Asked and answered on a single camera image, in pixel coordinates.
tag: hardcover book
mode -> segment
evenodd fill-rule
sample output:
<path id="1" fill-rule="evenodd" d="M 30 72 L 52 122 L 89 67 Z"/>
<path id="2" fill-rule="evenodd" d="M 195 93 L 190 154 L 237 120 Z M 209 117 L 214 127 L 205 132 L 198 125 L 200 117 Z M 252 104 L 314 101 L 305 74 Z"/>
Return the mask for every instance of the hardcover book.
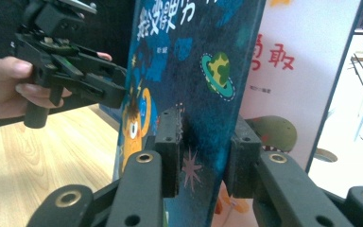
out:
<path id="1" fill-rule="evenodd" d="M 210 226 L 265 1 L 138 0 L 114 179 L 155 135 L 159 115 L 188 115 L 169 226 Z"/>

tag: wooden table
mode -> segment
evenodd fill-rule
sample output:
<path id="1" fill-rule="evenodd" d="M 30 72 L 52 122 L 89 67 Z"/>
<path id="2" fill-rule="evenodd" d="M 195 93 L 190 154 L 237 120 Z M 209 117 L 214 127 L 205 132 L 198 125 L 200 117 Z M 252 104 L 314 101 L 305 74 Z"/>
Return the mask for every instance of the wooden table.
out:
<path id="1" fill-rule="evenodd" d="M 41 202 L 71 183 L 112 180 L 117 123 L 97 105 L 52 114 L 43 129 L 0 127 L 0 226 L 26 226 Z"/>

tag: cartoon planet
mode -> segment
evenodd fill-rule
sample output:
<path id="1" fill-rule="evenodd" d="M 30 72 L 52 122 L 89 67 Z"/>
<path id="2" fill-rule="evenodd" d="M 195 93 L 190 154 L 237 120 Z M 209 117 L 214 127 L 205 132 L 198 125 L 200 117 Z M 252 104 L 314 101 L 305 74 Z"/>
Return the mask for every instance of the cartoon planet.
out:
<path id="1" fill-rule="evenodd" d="M 246 122 L 262 141 L 265 151 L 289 153 L 297 142 L 297 130 L 294 125 L 281 116 L 267 115 Z"/>
<path id="2" fill-rule="evenodd" d="M 230 63 L 225 53 L 218 52 L 213 57 L 204 54 L 201 58 L 201 69 L 211 91 L 225 97 L 233 97 L 234 88 L 230 79 Z"/>

